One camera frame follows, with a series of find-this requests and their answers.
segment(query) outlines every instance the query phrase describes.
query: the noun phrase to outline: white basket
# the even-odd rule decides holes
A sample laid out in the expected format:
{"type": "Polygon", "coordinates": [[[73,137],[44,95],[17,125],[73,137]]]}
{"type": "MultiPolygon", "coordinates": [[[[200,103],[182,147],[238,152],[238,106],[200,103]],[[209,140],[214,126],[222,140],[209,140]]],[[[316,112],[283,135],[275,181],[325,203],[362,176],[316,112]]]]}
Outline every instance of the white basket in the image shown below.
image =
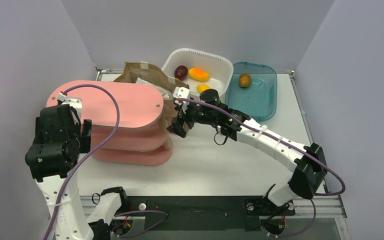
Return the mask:
{"type": "Polygon", "coordinates": [[[200,95],[197,91],[197,86],[200,84],[208,85],[217,90],[220,97],[223,96],[233,75],[233,65],[227,58],[190,48],[180,48],[172,52],[161,70],[165,75],[173,77],[180,65],[186,66],[187,69],[198,68],[209,73],[207,81],[194,80],[189,76],[182,81],[189,84],[190,94],[196,99],[200,95]]]}

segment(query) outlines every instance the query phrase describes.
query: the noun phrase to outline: tabletop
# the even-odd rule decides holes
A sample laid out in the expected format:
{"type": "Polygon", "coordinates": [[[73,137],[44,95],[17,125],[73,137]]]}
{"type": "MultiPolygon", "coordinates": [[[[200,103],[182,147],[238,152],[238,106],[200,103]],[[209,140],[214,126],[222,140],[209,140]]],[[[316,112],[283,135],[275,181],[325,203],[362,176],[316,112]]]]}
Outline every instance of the tabletop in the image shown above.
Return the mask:
{"type": "MultiPolygon", "coordinates": [[[[113,81],[119,74],[103,74],[113,81]]],[[[293,84],[277,75],[277,110],[263,122],[292,141],[310,144],[293,84]]],[[[261,196],[274,183],[292,176],[282,164],[256,148],[231,139],[214,143],[215,129],[196,124],[186,138],[174,134],[170,159],[159,166],[140,166],[87,159],[78,170],[81,196],[124,187],[129,196],[261,196]]]]}

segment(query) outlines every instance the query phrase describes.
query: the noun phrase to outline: blue translucent container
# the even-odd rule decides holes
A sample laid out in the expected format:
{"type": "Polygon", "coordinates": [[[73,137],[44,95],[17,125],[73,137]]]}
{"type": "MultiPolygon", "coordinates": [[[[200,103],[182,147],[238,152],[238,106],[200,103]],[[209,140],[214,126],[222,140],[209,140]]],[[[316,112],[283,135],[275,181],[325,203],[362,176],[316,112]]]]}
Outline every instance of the blue translucent container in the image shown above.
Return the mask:
{"type": "Polygon", "coordinates": [[[226,92],[226,104],[255,119],[264,122],[275,115],[278,95],[278,76],[273,68],[249,62],[233,65],[233,76],[226,92]],[[249,87],[239,86],[241,74],[251,76],[249,87]]]}

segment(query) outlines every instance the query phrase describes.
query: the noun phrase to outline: dark red fruit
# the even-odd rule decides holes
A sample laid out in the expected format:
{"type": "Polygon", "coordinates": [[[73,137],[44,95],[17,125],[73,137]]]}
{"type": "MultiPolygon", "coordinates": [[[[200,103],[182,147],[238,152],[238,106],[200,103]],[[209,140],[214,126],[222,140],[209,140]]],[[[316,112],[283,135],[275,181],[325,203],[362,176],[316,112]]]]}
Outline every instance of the dark red fruit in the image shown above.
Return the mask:
{"type": "Polygon", "coordinates": [[[188,76],[188,68],[180,65],[174,70],[174,77],[183,81],[188,76]]]}

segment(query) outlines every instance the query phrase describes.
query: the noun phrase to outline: bolt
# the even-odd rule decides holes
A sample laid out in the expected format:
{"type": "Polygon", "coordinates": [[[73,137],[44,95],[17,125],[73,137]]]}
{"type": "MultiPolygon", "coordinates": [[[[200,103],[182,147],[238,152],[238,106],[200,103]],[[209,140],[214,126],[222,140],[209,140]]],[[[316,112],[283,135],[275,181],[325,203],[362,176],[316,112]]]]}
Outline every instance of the bolt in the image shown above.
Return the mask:
{"type": "Polygon", "coordinates": [[[139,210],[145,211],[147,209],[147,205],[145,203],[139,204],[139,210]]]}
{"type": "Polygon", "coordinates": [[[248,203],[247,205],[246,205],[246,209],[248,209],[248,211],[252,211],[252,210],[254,210],[254,204],[252,204],[252,203],[248,203]]]}

